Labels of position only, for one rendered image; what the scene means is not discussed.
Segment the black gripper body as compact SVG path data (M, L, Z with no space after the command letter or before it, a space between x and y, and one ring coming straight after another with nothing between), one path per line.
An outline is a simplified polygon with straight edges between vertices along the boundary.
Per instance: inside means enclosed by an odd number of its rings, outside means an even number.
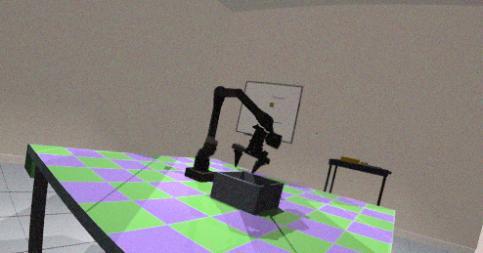
M263 147L263 143L262 143L262 142L260 142L260 141L258 141L258 140L256 140L256 139L254 139L254 138L252 138L252 139L251 139L251 140L249 140L249 141L250 141L250 143L249 143L249 145L248 145L248 147L247 147L247 148L244 148L243 146L241 146L241 145L239 145L239 144L233 144L233 145L232 145L232 148L233 148L235 151L238 151L238 152L240 152L240 153L244 152L244 153L246 153L246 154L248 154L248 155L250 155L250 156L252 156L252 157L254 157L254 158L257 158L256 156L253 156L253 155L251 154L251 152L248 152L248 151L249 151L250 147L252 147L254 144L257 144L257 147L258 147L258 148ZM257 159L258 159L258 158L257 158ZM258 161L261 161L261 162L263 162L263 163L270 164L270 161L271 161L271 160L270 160L270 158L269 158L269 157L267 157L267 158L264 158L264 159L263 159L263 158L258 159Z

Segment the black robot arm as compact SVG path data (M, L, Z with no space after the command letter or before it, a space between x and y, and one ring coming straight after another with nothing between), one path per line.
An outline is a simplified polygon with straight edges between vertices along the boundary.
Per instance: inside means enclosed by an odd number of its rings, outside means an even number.
M252 138L264 143L266 145L278 149L282 144L283 136L274 133L273 123L274 119L261 110L244 92L242 89L232 89L224 88L223 86L217 86L213 93L213 110L211 114L208 134L203 144L203 148L198 150L198 155L196 155L193 170L199 171L201 173L209 172L210 160L209 155L213 155L216 151L218 141L215 141L215 135L220 115L221 106L225 100L225 97L237 97L255 116L259 124L265 128L267 133L263 128L259 127L258 124L252 126L256 129ZM267 136L267 137L266 137ZM265 139L266 138L266 139ZM250 147L249 152L258 159L267 158L268 152L262 151L263 147L258 148L257 144Z

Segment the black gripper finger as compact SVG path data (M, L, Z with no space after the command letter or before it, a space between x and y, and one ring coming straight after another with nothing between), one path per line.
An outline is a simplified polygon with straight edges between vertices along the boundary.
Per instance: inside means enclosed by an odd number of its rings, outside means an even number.
M233 151L235 152L235 167L237 167L237 165L238 165L238 163L239 163L239 161L242 157L242 153L235 151L235 150L233 150Z
M251 172L251 173L252 173L252 174L254 174L254 173L256 172L256 170L257 170L259 167L261 167L262 165L264 165L264 164L265 164L265 163L263 163L263 162L261 162L261 161L256 160L256 161L255 161L255 164L254 164L254 166L253 166L253 169L252 169L252 172ZM265 165L266 165L266 164L265 164Z

